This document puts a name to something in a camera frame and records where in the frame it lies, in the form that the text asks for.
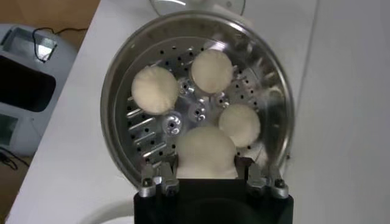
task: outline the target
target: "steamed bun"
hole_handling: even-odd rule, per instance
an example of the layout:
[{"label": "steamed bun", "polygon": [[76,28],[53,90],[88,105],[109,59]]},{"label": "steamed bun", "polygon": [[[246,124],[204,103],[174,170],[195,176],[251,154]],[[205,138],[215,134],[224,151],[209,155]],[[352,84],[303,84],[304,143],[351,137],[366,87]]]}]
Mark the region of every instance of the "steamed bun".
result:
[{"label": "steamed bun", "polygon": [[221,51],[203,51],[192,64],[191,76],[194,83],[206,93],[221,92],[232,81],[232,62]]},{"label": "steamed bun", "polygon": [[228,106],[219,117],[218,125],[237,147],[250,145],[260,134],[260,120],[247,105]]},{"label": "steamed bun", "polygon": [[146,113],[158,115],[174,108],[179,87],[168,70],[158,66],[146,67],[134,77],[132,96]]},{"label": "steamed bun", "polygon": [[236,148],[216,127],[197,127],[177,141],[177,178],[232,179]]}]

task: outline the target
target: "wooden floor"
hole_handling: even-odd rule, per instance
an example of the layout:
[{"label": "wooden floor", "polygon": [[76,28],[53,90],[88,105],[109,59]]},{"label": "wooden floor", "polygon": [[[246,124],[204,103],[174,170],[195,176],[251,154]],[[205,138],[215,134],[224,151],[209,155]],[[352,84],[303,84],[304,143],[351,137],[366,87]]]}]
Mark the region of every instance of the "wooden floor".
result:
[{"label": "wooden floor", "polygon": [[[51,27],[55,31],[73,27],[87,28],[100,0],[0,0],[0,23]],[[77,49],[85,32],[64,32],[62,37]],[[27,168],[18,163],[14,171],[0,163],[0,223],[9,213]]]}]

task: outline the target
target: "screw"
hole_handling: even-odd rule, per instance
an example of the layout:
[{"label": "screw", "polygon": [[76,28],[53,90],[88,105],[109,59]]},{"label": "screw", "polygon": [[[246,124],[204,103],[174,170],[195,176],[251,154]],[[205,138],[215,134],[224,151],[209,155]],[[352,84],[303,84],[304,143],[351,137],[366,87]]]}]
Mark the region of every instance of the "screw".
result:
[{"label": "screw", "polygon": [[145,178],[142,181],[142,187],[150,187],[151,185],[153,185],[153,180],[151,178]]},{"label": "screw", "polygon": [[276,179],[275,180],[275,187],[277,187],[277,188],[285,187],[285,181],[282,179]]}]

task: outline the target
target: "metal rim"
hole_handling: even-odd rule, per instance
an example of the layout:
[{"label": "metal rim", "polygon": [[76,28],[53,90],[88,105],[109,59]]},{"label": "metal rim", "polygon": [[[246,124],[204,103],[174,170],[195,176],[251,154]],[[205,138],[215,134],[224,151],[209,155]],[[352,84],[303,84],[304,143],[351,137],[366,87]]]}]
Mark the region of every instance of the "metal rim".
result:
[{"label": "metal rim", "polygon": [[[106,74],[104,84],[102,87],[102,95],[101,95],[101,124],[102,124],[102,131],[104,134],[104,138],[108,147],[108,150],[110,152],[110,155],[115,162],[115,164],[118,166],[118,168],[121,170],[121,172],[136,186],[139,186],[140,181],[137,178],[137,175],[139,175],[138,172],[136,172],[134,166],[130,163],[128,163],[124,157],[126,157],[122,151],[118,150],[121,149],[120,140],[118,138],[118,135],[116,133],[116,124],[115,122],[112,122],[112,120],[115,118],[115,106],[116,102],[110,100],[112,97],[114,97],[115,93],[112,92],[110,89],[112,83],[114,80],[114,74],[120,64],[120,61],[115,60],[116,58],[120,58],[123,56],[128,48],[130,41],[139,35],[140,33],[144,32],[148,28],[152,26],[156,26],[158,23],[161,23],[162,21],[166,19],[172,19],[176,17],[184,16],[186,18],[197,18],[199,17],[206,17],[208,19],[214,19],[223,21],[226,23],[232,23],[237,24],[238,26],[245,27],[243,24],[241,24],[239,21],[235,21],[229,18],[226,18],[222,15],[215,15],[213,13],[208,12],[197,12],[197,11],[189,11],[189,12],[179,12],[174,13],[171,15],[162,16],[160,18],[157,18],[149,23],[147,23],[145,26],[137,30],[135,33],[133,33],[122,45],[120,50],[115,55],[113,61],[111,62],[111,65],[108,69],[108,72]],[[285,105],[286,105],[286,119],[288,121],[286,125],[286,131],[285,131],[285,137],[283,144],[280,148],[280,151],[278,153],[278,157],[275,159],[273,166],[281,167],[282,164],[285,162],[285,157],[287,154],[287,151],[291,145],[291,139],[293,135],[293,127],[294,127],[294,105],[293,105],[293,99],[291,95],[291,90],[288,84],[288,81],[286,79],[286,75],[282,69],[282,66],[278,62],[275,54],[272,52],[270,47],[260,38],[256,35],[256,33],[247,27],[243,30],[247,35],[251,36],[252,38],[255,38],[257,42],[261,44],[261,47],[266,52],[268,58],[275,64],[275,68],[280,76],[280,81],[282,85],[284,86],[284,95],[285,95]]]},{"label": "metal rim", "polygon": [[[150,1],[151,5],[152,5],[154,11],[155,11],[159,16],[165,16],[165,15],[166,15],[166,14],[161,14],[161,13],[157,10],[157,7],[156,7],[156,5],[155,5],[155,1],[153,1],[153,0],[149,0],[149,1]],[[243,0],[243,6],[242,6],[242,9],[241,9],[241,11],[240,11],[240,13],[239,13],[240,16],[242,16],[242,15],[244,14],[245,6],[246,6],[246,0]]]}]

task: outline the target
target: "white table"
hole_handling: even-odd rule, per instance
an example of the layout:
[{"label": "white table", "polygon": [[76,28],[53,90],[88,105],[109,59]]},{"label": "white table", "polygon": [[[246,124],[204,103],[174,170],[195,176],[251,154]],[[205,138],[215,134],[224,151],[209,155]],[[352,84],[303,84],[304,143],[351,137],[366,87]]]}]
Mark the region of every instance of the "white table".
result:
[{"label": "white table", "polygon": [[[390,19],[379,1],[320,2],[301,98],[316,1],[247,1],[244,16],[301,99],[287,176],[295,223],[388,222]],[[102,0],[8,224],[100,223],[132,212],[136,190],[109,157],[100,93],[120,45],[155,17],[147,0]]]}]

